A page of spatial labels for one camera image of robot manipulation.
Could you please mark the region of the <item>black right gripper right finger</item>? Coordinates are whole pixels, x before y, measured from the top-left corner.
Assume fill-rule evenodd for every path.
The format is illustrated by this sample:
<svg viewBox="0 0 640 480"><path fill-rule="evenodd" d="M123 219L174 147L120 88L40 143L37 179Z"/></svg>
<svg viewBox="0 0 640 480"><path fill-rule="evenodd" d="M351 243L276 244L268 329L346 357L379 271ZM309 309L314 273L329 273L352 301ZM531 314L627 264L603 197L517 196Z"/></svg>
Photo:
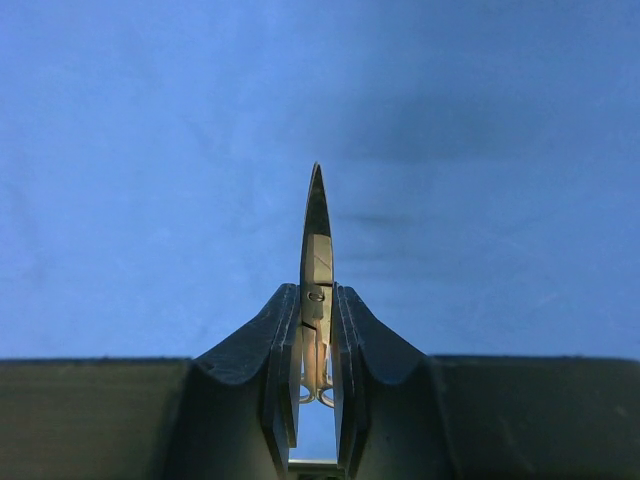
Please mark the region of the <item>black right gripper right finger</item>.
<svg viewBox="0 0 640 480"><path fill-rule="evenodd" d="M350 479L635 479L639 365L427 355L334 290L338 462Z"/></svg>

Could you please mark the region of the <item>blue surgical drape cloth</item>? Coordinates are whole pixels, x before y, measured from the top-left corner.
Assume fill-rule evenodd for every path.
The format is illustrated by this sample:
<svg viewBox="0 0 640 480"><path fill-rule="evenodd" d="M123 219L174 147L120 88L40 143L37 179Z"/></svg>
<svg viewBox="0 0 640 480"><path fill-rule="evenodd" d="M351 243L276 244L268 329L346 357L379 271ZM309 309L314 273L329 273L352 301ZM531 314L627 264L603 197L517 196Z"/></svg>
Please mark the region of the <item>blue surgical drape cloth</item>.
<svg viewBox="0 0 640 480"><path fill-rule="evenodd" d="M339 465L315 163L334 290L422 353L639 365L635 1L3 2L1 364L195 359L292 284L287 471Z"/></svg>

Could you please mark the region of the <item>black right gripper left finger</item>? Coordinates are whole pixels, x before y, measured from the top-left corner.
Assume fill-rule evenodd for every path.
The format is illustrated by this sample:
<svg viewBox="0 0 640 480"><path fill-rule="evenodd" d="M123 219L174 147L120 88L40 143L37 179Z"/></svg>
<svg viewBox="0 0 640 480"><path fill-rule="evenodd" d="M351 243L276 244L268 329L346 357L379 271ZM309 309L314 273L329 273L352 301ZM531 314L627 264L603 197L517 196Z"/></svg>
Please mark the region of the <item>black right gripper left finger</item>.
<svg viewBox="0 0 640 480"><path fill-rule="evenodd" d="M282 479L296 443L299 292L198 358L5 360L5 479Z"/></svg>

